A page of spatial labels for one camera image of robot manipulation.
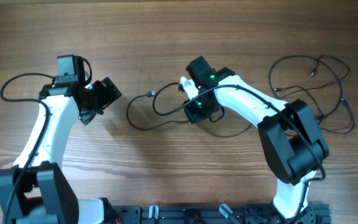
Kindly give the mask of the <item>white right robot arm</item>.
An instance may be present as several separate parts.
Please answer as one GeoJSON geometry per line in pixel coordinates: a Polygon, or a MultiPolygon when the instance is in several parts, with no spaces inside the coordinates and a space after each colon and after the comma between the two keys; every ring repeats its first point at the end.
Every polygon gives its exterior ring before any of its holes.
{"type": "Polygon", "coordinates": [[[273,206],[288,223],[299,220],[306,208],[308,188],[323,170],[328,145],[310,107],[302,100],[288,103],[248,85],[235,71],[215,70],[202,56],[186,67],[189,79],[180,79],[187,94],[184,110],[191,123],[210,119],[229,108],[259,132],[265,160],[277,177],[273,206]]]}

